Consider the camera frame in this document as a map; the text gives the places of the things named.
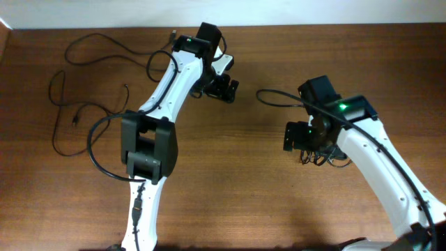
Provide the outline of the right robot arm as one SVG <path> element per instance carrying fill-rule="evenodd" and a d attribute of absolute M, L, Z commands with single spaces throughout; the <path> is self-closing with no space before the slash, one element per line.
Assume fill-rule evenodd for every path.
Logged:
<path fill-rule="evenodd" d="M 327 76 L 298 87 L 308 121 L 289 122 L 284 150 L 299 150 L 302 163 L 355 164 L 382 204 L 397 239 L 363 238 L 342 250 L 444 250 L 445 205 L 420 182 L 388 137 L 364 96 L 342 98 Z"/>

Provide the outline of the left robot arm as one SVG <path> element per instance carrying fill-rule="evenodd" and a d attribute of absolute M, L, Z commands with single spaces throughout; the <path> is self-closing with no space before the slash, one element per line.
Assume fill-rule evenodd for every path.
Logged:
<path fill-rule="evenodd" d="M 202 23 L 195 36 L 181 35 L 152 96 L 121 122 L 121 161 L 131 178 L 128 224 L 120 250 L 153 250 L 162 189 L 178 157 L 175 121 L 187 96 L 232 103 L 238 81 L 226 73 L 234 59 L 219 48 L 214 25 Z"/>

